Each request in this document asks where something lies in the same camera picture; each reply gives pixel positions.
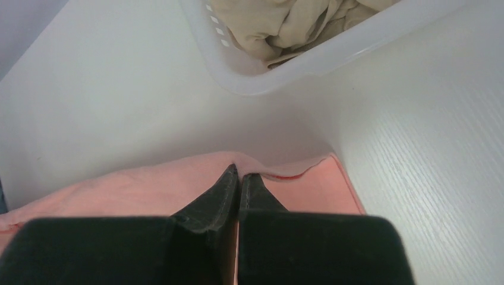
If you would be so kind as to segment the salmon pink t-shirt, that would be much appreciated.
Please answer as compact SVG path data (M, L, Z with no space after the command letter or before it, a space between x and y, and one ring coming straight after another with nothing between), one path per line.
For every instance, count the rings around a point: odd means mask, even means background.
M30 220L42 217L169 216L208 190L235 165L238 177L257 174L291 211L362 215L365 209L334 154L265 166L237 152L186 157L120 170L68 186L1 215L1 249Z

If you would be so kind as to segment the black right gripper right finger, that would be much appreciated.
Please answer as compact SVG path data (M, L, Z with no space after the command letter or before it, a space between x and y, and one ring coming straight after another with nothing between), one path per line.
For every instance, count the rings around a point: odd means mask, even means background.
M414 284L414 277L386 219L289 211L252 174L241 190L238 283Z

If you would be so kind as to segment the beige crumpled t-shirt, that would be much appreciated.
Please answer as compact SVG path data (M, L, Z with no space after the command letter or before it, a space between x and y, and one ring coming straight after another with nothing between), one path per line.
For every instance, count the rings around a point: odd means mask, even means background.
M210 6L235 45L272 69L351 29L396 1L220 0Z

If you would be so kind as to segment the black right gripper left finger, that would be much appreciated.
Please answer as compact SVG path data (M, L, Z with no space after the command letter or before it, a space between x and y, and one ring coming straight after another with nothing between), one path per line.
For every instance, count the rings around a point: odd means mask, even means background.
M239 200L232 164L171 216L31 220L1 255L1 283L232 284Z

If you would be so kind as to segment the white plastic laundry basket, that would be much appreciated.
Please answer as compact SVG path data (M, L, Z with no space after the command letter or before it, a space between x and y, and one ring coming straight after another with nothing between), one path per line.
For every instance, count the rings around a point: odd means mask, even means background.
M311 75L325 75L470 4L470 1L399 1L327 41L281 51L269 61L238 43L211 1L180 1L209 74L224 89L258 96Z

